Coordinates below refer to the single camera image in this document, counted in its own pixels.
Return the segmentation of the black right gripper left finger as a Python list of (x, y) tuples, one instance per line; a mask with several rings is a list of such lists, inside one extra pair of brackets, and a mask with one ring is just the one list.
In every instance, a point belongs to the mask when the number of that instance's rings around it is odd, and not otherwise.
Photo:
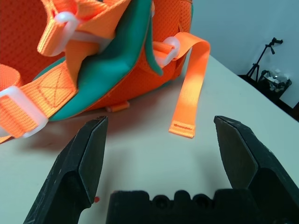
[(57, 156), (24, 223), (76, 224), (91, 207), (103, 166), (108, 118), (88, 121)]

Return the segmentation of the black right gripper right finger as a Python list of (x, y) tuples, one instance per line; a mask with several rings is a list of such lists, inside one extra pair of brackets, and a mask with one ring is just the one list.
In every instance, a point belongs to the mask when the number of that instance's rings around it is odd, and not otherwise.
[(247, 189), (269, 224), (299, 222), (299, 188), (282, 164), (240, 121), (215, 116), (221, 160), (234, 189)]

